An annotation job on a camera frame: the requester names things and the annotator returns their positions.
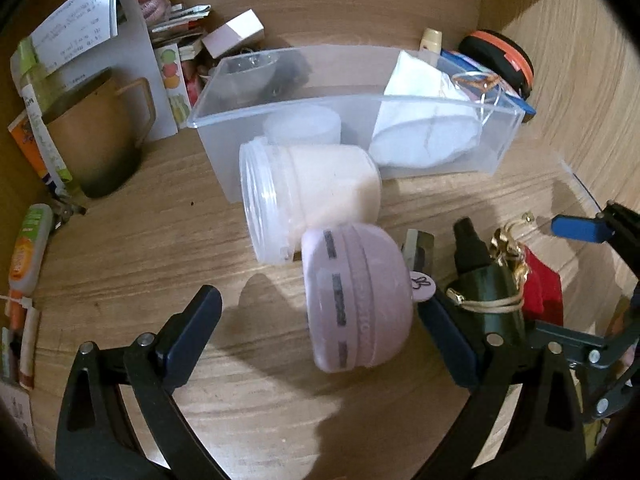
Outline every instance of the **red pouch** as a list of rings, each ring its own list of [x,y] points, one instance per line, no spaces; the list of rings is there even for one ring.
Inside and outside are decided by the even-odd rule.
[[[562,285],[560,275],[542,263],[531,250],[522,245],[530,272],[524,284],[522,314],[526,321],[540,320],[563,326]]]

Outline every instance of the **metal screw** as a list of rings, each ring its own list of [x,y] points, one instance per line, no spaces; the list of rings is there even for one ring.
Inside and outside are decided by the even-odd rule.
[[[155,338],[156,336],[151,332],[145,332],[138,336],[138,338],[136,339],[136,343],[138,343],[140,346],[149,346]]]
[[[600,360],[600,352],[596,349],[591,350],[589,352],[589,362],[592,364],[596,364]]]
[[[562,353],[562,345],[560,343],[557,343],[556,341],[552,341],[546,347],[549,348],[549,351],[552,354],[558,355]]]
[[[94,349],[94,344],[91,341],[87,341],[80,345],[80,353],[82,355],[87,355],[93,349]]]
[[[603,414],[604,412],[607,411],[608,407],[609,407],[609,401],[605,397],[602,397],[596,404],[596,411],[599,414]]]
[[[502,338],[502,336],[496,333],[488,334],[486,337],[486,341],[491,346],[502,346],[504,343],[504,339]]]

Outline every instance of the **white cloth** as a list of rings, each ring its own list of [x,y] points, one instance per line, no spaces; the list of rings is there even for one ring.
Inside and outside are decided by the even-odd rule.
[[[383,102],[369,146],[377,165],[432,168],[478,146],[482,124],[476,108],[447,74],[425,61],[402,51],[385,95],[450,101]]]

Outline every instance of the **brown mug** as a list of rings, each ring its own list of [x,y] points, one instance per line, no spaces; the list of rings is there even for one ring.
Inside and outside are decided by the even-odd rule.
[[[149,119],[135,135],[121,95],[143,90]],[[140,165],[140,145],[156,121],[149,81],[143,77],[118,88],[110,68],[62,94],[42,121],[82,192],[100,198],[118,189]]]

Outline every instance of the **clear plastic bin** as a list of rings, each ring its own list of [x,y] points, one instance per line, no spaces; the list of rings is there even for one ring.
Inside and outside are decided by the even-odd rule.
[[[400,49],[381,46],[318,45],[267,50],[223,59],[193,107],[187,124],[198,129],[213,170],[229,202],[242,200],[239,150],[264,133],[269,114],[284,107],[315,104],[342,120],[341,143],[369,149],[380,105],[398,102],[420,107],[455,103],[469,107],[482,124],[479,144],[452,162],[432,168],[380,168],[383,178],[460,171],[493,173],[516,134],[524,112],[503,92],[481,101],[385,96]],[[431,52],[409,52],[448,75],[463,72]]]

